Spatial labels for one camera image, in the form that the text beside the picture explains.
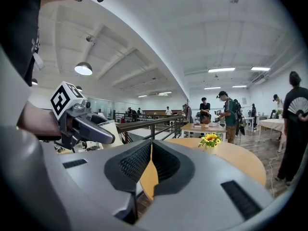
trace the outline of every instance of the floor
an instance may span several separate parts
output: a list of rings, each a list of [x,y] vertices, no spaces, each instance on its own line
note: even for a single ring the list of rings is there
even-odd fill
[[[250,132],[250,131],[245,131],[245,132],[246,132],[245,136],[240,136],[235,138],[235,144],[246,148],[247,150],[254,153],[260,159],[260,161],[263,163],[267,176],[265,187],[270,192],[270,194],[276,198],[287,189],[287,186],[285,185],[284,182],[277,182],[275,180],[275,176],[278,173],[284,152],[284,148],[282,148],[281,153],[277,152],[279,147],[279,142],[276,141],[276,138],[279,137],[280,132],[273,130],[271,139],[269,129],[262,131],[260,142],[258,142],[259,132]],[[145,213],[146,209],[150,205],[151,201],[145,196],[145,194],[142,194],[137,200],[139,217]]]

